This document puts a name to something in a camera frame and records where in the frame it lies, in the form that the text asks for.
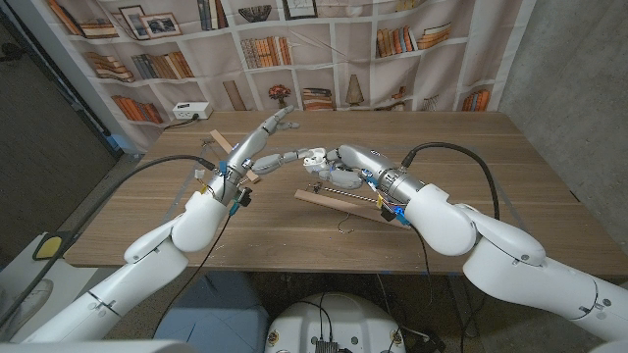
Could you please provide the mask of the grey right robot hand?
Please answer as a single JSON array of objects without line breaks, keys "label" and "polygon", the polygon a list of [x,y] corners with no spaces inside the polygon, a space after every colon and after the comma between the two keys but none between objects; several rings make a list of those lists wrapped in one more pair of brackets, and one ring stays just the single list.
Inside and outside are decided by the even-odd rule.
[{"label": "grey right robot hand", "polygon": [[366,147],[344,144],[331,151],[325,148],[310,151],[313,155],[303,160],[308,173],[344,189],[357,189],[367,182],[392,202],[384,207],[384,218],[390,221],[395,216],[402,224],[410,226],[405,207],[425,186],[422,181],[404,172],[384,155]]}]

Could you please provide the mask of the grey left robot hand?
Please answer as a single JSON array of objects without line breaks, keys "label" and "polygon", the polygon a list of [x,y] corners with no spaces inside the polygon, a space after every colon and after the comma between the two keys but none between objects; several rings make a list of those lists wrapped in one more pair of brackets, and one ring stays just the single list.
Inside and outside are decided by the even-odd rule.
[{"label": "grey left robot hand", "polygon": [[269,117],[234,147],[225,161],[219,163],[218,171],[208,182],[217,201],[227,206],[237,192],[239,181],[250,170],[264,175],[286,163],[313,155],[309,149],[302,148],[254,160],[254,156],[265,148],[270,135],[277,130],[299,127],[298,123],[282,123],[282,119],[293,110],[293,106],[287,106]]}]

